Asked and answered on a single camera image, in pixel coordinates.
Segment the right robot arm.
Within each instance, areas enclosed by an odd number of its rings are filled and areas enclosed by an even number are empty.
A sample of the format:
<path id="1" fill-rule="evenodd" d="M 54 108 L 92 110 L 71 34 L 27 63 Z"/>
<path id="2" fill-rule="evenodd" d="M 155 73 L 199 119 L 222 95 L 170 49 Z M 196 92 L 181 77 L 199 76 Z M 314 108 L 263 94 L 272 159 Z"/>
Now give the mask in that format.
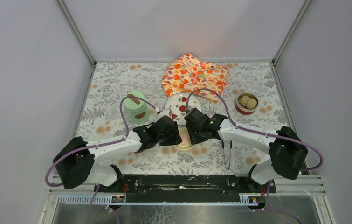
<path id="1" fill-rule="evenodd" d="M 196 108 L 189 110 L 184 119 L 193 145 L 217 139 L 239 142 L 269 155 L 268 160 L 254 165 L 248 173 L 245 185 L 251 192 L 279 177 L 297 179 L 308 154 L 296 133 L 286 126 L 280 130 L 260 129 L 238 124 L 225 115 L 209 117 Z"/>

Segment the green lid brown handle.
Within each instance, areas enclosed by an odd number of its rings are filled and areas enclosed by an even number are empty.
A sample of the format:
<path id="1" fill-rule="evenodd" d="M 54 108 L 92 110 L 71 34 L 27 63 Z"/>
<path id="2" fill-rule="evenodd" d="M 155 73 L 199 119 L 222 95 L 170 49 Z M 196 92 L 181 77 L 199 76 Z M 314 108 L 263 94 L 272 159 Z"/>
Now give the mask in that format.
<path id="1" fill-rule="evenodd" d="M 146 106 L 146 102 L 142 101 L 145 99 L 143 93 L 139 91 L 130 91 L 126 94 L 127 98 L 123 101 L 123 106 L 128 112 L 138 112 Z"/>

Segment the green container cup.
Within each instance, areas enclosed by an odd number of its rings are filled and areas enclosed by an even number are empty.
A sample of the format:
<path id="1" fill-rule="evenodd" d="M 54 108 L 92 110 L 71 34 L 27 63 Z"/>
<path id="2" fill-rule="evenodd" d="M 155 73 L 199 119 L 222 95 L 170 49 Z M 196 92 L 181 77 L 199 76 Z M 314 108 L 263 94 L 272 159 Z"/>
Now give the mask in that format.
<path id="1" fill-rule="evenodd" d="M 150 114 L 147 108 L 138 111 L 127 111 L 127 114 L 133 124 L 143 125 L 148 122 Z"/>

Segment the cream lid pink handle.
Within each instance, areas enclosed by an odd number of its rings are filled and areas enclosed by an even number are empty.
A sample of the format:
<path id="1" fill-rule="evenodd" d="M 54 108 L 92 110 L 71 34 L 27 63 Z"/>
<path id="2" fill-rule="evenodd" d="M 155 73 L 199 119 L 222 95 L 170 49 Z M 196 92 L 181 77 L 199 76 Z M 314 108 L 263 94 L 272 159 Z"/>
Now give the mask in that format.
<path id="1" fill-rule="evenodd" d="M 173 148 L 178 153 L 188 153 L 193 150 L 194 145 L 191 143 L 190 135 L 186 127 L 179 128 L 179 134 L 182 142 L 174 145 Z"/>

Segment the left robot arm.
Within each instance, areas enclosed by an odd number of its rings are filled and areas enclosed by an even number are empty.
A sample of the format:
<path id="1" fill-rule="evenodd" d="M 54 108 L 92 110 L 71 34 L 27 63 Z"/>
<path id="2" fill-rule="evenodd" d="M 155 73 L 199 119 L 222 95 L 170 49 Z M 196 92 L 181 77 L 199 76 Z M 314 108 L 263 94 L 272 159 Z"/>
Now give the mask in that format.
<path id="1" fill-rule="evenodd" d="M 156 145 L 173 146 L 182 142 L 178 125 L 168 116 L 156 122 L 138 126 L 125 137 L 115 137 L 96 143 L 73 138 L 53 159 L 64 189 L 74 189 L 84 183 L 96 183 L 116 192 L 122 188 L 122 174 L 116 165 L 101 165 L 120 154 L 140 153 Z"/>

